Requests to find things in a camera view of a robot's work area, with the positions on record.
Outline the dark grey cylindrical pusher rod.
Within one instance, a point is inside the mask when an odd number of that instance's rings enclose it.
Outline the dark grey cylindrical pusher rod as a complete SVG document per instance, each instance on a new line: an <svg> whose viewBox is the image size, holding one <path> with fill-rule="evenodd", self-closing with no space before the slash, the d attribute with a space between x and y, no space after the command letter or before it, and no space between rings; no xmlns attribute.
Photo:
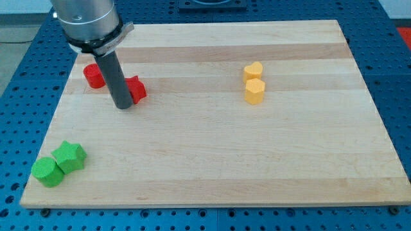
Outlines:
<svg viewBox="0 0 411 231"><path fill-rule="evenodd" d="M96 56L94 59L100 68L115 106L118 109L130 108L133 105L133 99L116 52L113 51L105 56Z"/></svg>

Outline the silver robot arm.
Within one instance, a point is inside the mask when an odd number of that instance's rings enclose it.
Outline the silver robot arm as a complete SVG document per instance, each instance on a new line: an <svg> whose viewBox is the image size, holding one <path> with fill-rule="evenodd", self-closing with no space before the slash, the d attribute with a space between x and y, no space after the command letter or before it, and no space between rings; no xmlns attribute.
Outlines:
<svg viewBox="0 0 411 231"><path fill-rule="evenodd" d="M116 48L134 30L124 22L113 0L51 0L67 42L77 53L94 57L118 109L132 106Z"/></svg>

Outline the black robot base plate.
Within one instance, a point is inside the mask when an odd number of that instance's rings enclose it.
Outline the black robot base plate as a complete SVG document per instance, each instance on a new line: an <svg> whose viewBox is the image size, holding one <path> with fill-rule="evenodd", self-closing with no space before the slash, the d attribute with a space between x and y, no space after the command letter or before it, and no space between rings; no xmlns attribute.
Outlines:
<svg viewBox="0 0 411 231"><path fill-rule="evenodd" d="M243 10L247 0L178 0L180 12L193 10Z"/></svg>

